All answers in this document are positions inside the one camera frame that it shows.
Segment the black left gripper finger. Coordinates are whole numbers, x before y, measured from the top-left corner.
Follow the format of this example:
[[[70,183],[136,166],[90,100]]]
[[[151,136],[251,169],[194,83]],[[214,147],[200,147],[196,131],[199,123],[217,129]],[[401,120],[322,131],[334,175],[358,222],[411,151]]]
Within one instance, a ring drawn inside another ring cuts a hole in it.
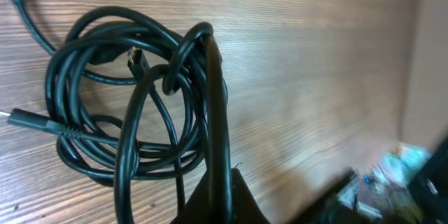
[[[209,196],[212,189],[209,174],[205,173],[184,208],[172,222],[175,224],[268,223],[237,168],[231,169],[230,180],[232,195],[215,199]]]

